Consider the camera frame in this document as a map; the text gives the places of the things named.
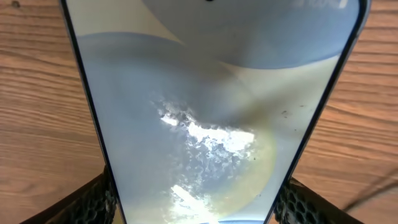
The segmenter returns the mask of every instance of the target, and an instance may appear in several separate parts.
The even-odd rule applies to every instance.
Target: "phone screen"
[[[66,5],[127,223],[263,223],[359,1]]]

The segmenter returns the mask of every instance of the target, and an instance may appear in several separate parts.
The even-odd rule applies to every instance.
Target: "wooden table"
[[[375,0],[294,176],[343,207],[397,161],[398,1]],[[103,166],[58,2],[0,0],[1,223],[47,208]],[[398,170],[386,181],[397,180]],[[397,211],[393,190],[351,214],[387,224]]]

